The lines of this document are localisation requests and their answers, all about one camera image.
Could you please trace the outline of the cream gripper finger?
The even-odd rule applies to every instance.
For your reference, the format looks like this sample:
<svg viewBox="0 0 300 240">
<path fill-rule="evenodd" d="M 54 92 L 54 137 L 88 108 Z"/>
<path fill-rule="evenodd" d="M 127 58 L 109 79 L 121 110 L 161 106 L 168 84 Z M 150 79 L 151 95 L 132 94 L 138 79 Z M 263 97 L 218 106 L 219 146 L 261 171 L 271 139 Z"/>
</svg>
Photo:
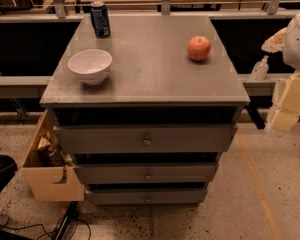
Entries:
<svg viewBox="0 0 300 240">
<path fill-rule="evenodd" d="M 269 110 L 269 128 L 290 131 L 300 118 L 300 71 L 275 84 Z"/>
</svg>

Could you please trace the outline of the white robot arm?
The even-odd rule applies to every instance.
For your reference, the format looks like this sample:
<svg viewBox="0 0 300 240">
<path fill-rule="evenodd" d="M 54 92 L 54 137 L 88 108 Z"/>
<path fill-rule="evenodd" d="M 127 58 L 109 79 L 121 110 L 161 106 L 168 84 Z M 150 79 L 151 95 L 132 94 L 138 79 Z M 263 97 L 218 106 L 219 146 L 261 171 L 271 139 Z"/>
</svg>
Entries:
<svg viewBox="0 0 300 240">
<path fill-rule="evenodd" d="M 261 46 L 263 51 L 281 51 L 283 62 L 295 69 L 286 80 L 280 80 L 273 93 L 273 106 L 267 118 L 268 129 L 288 132 L 300 118 L 300 11 Z"/>
</svg>

